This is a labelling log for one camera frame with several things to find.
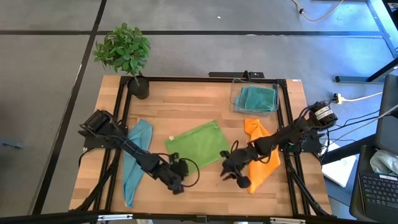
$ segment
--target green plant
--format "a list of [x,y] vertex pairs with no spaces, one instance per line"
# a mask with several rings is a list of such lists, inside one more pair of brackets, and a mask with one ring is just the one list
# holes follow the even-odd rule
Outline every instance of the green plant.
[[122,70],[134,77],[140,73],[140,67],[144,68],[150,53],[148,38],[142,36],[138,27],[132,30],[125,22],[107,33],[103,44],[96,42],[95,46],[95,62],[101,62],[104,68],[109,66],[115,72]]

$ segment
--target clear plastic bin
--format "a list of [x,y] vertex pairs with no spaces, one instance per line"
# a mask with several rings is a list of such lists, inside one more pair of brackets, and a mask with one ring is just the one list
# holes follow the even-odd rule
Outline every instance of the clear plastic bin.
[[[239,106],[238,102],[236,102],[236,98],[241,94],[242,87],[244,86],[255,86],[261,88],[270,88],[275,90],[275,104],[272,110],[254,110],[254,109],[246,109],[242,106]],[[268,84],[268,83],[254,83],[254,82],[247,82],[240,78],[235,78],[231,84],[231,94],[229,96],[229,102],[231,109],[234,112],[238,113],[251,113],[256,115],[267,115],[274,111],[278,110],[279,107],[279,92],[278,92],[279,85],[278,84]]]

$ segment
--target green cloth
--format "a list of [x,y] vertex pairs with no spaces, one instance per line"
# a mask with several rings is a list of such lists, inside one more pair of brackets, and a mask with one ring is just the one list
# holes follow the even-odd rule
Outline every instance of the green cloth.
[[276,110],[275,101],[276,91],[274,89],[244,86],[235,102],[238,102],[239,109],[274,111]]
[[[221,151],[229,151],[229,145],[216,121],[210,121],[165,142],[167,151],[179,153],[180,158],[195,161],[199,169],[217,161]],[[187,161],[189,174],[197,171]]]

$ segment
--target wooden tabletop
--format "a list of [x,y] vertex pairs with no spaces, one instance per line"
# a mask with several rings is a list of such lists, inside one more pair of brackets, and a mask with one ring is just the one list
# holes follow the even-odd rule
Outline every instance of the wooden tabletop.
[[[96,109],[112,112],[118,92],[120,76],[106,75],[99,91]],[[293,117],[307,105],[303,86],[300,80],[287,80],[289,98]],[[129,108],[127,125],[133,128],[139,119],[148,121],[154,127],[150,152],[167,152],[165,140],[177,136],[201,124],[216,120],[232,145],[239,140],[241,146],[249,139],[244,132],[244,119],[255,118],[250,114],[234,113],[230,108],[230,83],[210,82],[151,82],[150,96],[146,100],[133,97]],[[280,90],[281,102],[284,102]],[[284,104],[281,104],[285,125],[287,115]],[[277,113],[259,117],[262,125],[271,133],[278,126]],[[80,170],[73,191],[70,208],[79,206],[93,190],[100,175],[104,150],[89,152],[81,161]],[[248,194],[240,189],[235,180],[222,181],[220,172],[223,159],[203,168],[199,182],[185,192],[173,195],[159,180],[144,175],[133,199],[134,208],[127,208],[122,194],[122,159],[119,164],[111,210],[113,212],[167,213],[167,214],[206,214],[206,215],[255,215],[281,216],[292,215],[287,176],[280,154],[281,165],[257,189]],[[311,154],[301,155],[305,183],[316,201],[324,210],[331,213],[325,181],[319,161]],[[192,174],[187,183],[196,179]],[[107,190],[104,190],[100,208],[104,207]],[[298,210],[303,213],[300,191],[295,186]]]

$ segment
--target orange cloth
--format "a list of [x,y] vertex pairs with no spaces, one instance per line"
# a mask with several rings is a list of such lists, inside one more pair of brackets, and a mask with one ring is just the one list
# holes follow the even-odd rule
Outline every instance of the orange cloth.
[[[261,125],[258,119],[247,118],[244,120],[244,132],[250,134],[250,141],[256,140],[259,137],[270,136],[271,134]],[[254,194],[256,189],[264,183],[264,181],[272,174],[280,165],[279,149],[271,152],[271,159],[267,164],[260,161],[252,161],[249,163],[248,177],[251,185],[248,188],[250,194]]]

